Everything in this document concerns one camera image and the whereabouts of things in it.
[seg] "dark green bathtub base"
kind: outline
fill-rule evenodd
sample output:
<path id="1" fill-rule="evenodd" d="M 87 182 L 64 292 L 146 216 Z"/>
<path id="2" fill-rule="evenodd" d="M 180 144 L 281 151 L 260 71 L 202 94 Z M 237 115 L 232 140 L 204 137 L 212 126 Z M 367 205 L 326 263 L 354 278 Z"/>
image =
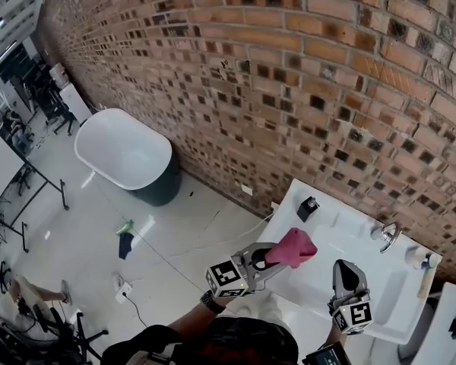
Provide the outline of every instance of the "dark green bathtub base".
<path id="1" fill-rule="evenodd" d="M 179 166 L 177 154 L 173 151 L 169 165 L 166 170 L 150 185 L 141 189 L 129 191 L 133 196 L 139 198 L 154 207 L 160 207 L 171 202 L 181 187 L 182 173 Z"/>

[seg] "power strip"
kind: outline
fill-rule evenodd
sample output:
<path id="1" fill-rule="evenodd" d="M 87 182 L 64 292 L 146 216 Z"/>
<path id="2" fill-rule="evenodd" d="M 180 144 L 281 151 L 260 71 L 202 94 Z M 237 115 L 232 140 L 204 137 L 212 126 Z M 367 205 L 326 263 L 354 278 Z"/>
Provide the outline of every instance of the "power strip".
<path id="1" fill-rule="evenodd" d="M 119 291 L 115 295 L 115 300 L 118 301 L 120 304 L 122 304 L 124 301 L 127 300 L 127 298 L 123 294 L 125 293 L 125 295 L 128 296 L 132 289 L 133 288 L 131 287 L 131 285 L 128 282 L 123 283 L 122 287 L 119 289 Z"/>

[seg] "black shirt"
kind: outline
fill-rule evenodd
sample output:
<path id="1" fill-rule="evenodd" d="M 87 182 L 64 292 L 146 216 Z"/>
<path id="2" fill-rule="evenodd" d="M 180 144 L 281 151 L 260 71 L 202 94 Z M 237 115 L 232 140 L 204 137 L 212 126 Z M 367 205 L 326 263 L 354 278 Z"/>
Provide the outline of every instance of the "black shirt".
<path id="1" fill-rule="evenodd" d="M 216 318 L 200 338 L 182 342 L 169 327 L 153 325 L 130 341 L 105 350 L 101 365 L 125 365 L 139 351 L 162 353 L 175 346 L 172 360 L 183 364 L 296 364 L 299 349 L 293 336 L 283 327 L 258 319 Z"/>

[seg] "blue cloth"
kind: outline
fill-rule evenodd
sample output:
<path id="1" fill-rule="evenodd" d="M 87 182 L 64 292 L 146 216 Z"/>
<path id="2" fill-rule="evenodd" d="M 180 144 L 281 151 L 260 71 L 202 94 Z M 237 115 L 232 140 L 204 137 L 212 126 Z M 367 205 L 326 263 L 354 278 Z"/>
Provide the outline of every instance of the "blue cloth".
<path id="1" fill-rule="evenodd" d="M 131 252 L 131 242 L 133 239 L 134 236 L 130 233 L 123 233 L 120 235 L 119 258 L 127 258 L 127 255 Z"/>

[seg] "wristwatch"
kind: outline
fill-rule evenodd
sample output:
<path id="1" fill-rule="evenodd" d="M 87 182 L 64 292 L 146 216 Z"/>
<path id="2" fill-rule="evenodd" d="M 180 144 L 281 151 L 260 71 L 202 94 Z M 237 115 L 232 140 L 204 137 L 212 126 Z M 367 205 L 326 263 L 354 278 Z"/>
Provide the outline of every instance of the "wristwatch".
<path id="1" fill-rule="evenodd" d="M 220 306 L 217 302 L 214 301 L 213 292 L 211 290 L 207 291 L 203 296 L 201 296 L 200 301 L 213 313 L 220 315 L 226 307 Z"/>

